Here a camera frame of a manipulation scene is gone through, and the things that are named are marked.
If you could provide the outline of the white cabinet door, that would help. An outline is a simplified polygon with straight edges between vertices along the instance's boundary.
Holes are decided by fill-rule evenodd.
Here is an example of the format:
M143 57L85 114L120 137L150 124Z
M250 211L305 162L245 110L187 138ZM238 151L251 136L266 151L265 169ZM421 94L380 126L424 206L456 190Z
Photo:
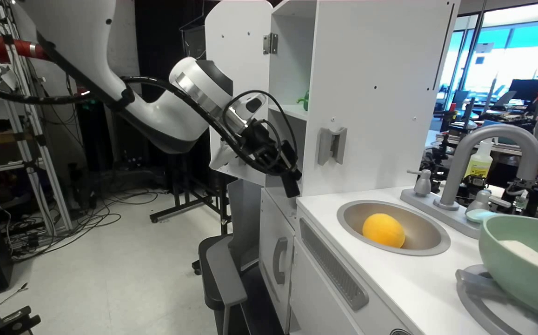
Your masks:
M281 256L281 270L285 271L284 285L277 285L272 273L272 256L277 239L286 237L288 247ZM292 307L290 305L294 230L266 189L261 190L259 227L259 266L273 308L284 334L289 333Z
M269 91L263 38L270 33L272 11L266 0L220 0L205 19L206 57L232 80L234 96Z

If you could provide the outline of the grey toy burner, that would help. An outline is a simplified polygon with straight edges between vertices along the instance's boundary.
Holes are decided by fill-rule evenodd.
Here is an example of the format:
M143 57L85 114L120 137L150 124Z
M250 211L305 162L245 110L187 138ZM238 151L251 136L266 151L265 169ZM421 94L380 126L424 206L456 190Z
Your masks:
M454 275L462 305L489 335L538 335L538 312L506 293L483 265Z

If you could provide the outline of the dark grey office chair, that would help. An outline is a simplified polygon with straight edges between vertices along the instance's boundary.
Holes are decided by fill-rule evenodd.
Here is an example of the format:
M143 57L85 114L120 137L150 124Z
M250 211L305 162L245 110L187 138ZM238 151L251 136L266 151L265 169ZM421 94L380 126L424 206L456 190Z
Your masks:
M259 269L261 190L245 180L228 184L232 233L205 238L198 246L204 300L217 335L262 335L273 326Z

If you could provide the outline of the monitor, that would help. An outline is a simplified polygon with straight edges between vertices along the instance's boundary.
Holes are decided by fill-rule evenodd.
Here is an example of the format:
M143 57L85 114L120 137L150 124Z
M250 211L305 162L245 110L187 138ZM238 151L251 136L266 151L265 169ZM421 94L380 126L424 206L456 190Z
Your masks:
M534 101L538 97L538 79L513 79L509 87L514 100Z

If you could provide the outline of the orange ball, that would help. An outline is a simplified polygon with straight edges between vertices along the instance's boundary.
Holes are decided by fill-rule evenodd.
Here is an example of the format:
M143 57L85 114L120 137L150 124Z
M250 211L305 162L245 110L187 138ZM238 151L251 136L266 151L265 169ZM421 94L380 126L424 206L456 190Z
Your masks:
M375 213L365 219L362 235L384 246L401 248L405 243L405 231L401 223L394 217Z

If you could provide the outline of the white lower cabinet door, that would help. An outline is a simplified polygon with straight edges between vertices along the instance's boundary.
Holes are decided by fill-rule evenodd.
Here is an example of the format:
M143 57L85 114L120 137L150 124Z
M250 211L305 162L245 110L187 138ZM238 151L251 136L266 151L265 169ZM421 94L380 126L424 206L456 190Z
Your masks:
M272 256L277 239L286 237L288 247L281 256L281 270L285 271L284 285L277 285L272 273ZM292 307L290 305L294 230L266 189L261 190L259 227L259 266L273 308L284 334L289 333Z

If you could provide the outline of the black wheeled stand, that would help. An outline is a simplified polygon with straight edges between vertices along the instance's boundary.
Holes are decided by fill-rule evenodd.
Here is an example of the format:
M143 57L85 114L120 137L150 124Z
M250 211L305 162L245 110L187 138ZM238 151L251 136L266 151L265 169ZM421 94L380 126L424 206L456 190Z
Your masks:
M170 218L199 206L206 206L219 215L220 233L228 233L232 216L228 213L230 200L227 185L234 178L212 170L211 181L203 183L192 174L189 157L186 154L171 155L166 164L166 178L170 182L167 193L173 195L173 207L149 215L151 223Z

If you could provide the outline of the row of windows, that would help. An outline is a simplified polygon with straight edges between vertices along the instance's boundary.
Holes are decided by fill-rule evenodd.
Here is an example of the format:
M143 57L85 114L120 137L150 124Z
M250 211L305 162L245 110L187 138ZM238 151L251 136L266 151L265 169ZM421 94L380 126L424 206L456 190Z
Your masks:
M461 0L439 101L496 99L513 79L538 79L538 0Z

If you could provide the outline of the metal frame shelf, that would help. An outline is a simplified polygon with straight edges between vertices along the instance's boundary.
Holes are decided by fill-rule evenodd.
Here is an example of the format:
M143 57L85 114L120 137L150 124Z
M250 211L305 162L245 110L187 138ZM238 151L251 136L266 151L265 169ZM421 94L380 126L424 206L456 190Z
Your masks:
M61 237L70 231L73 222L47 147L39 108L37 105L25 104L24 114L20 114L17 109L21 103L13 100L15 95L35 95L36 90L32 64L26 57L22 57L20 48L14 42L19 38L19 33L12 7L12 0L0 0L0 38L8 56L7 63L0 62L0 101L7 109L13 140L22 157L20 166L28 174L47 235Z

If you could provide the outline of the grey toy sink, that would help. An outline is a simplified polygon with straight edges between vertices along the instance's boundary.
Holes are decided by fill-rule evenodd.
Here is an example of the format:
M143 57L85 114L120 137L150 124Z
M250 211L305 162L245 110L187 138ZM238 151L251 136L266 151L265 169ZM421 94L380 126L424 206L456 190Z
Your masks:
M364 222L374 214L387 214L400 223L405 234L401 246L395 248L364 236ZM434 256L449 249L449 234L433 219L417 210L378 200L357 200L343 204L337 211L341 227L367 245L406 256Z

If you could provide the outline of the light blue soap dish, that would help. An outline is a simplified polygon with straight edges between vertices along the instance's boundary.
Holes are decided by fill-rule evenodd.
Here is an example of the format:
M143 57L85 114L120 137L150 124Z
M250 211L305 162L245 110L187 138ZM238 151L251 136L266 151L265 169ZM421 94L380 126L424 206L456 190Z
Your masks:
M493 218L498 215L498 213L494 213L481 208L465 212L467 220L473 223L484 223L486 219Z

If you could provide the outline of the grey toy tap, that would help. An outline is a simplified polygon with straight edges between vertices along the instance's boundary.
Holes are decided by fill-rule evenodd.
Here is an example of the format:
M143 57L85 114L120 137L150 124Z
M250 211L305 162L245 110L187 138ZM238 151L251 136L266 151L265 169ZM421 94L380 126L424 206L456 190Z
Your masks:
M467 209L458 204L455 197L465 175L472 149L481 141L496 137L509 138L519 146L522 159L516 173L517 184L521 188L532 187L538 172L537 138L525 129L496 124L473 131L458 143L441 196L435 194L420 196L416 195L413 189L404 189L401 191L401 200L466 237L479 239L480 226L468 221Z

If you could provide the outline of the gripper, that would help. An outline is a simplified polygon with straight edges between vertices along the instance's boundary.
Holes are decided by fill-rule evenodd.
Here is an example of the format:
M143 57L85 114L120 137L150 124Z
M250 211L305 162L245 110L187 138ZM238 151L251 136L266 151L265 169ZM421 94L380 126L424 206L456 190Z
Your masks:
M302 173L297 169L297 154L288 140L281 141L275 126L267 120L251 119L241 137L246 163L263 174L279 176L286 197L298 197Z

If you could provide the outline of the grey wall holder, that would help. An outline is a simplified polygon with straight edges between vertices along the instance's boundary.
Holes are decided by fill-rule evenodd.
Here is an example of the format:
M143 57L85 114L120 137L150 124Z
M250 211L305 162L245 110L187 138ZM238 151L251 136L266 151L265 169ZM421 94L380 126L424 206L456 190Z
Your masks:
M336 131L324 127L320 128L316 153L318 165L323 166L330 159L333 159L339 165L343 165L347 131L348 129L345 127L341 127Z

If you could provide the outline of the grey tap lever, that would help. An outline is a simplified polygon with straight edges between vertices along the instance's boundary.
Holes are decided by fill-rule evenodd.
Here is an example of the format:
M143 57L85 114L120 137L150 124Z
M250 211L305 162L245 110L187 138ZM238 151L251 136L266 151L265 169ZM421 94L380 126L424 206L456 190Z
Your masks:
M492 204L495 204L497 207L500 206L501 208L511 208L512 206L512 203L509 203L508 201L502 200L501 198L492 195L492 193L490 193L490 191L488 190L483 190L477 193L475 199L469 204L469 206L465 210L465 213L469 213L475 210L492 211Z
M431 171L429 169L407 170L408 174L417 174L419 178L416 180L413 191L416 196L426 197L431 193Z

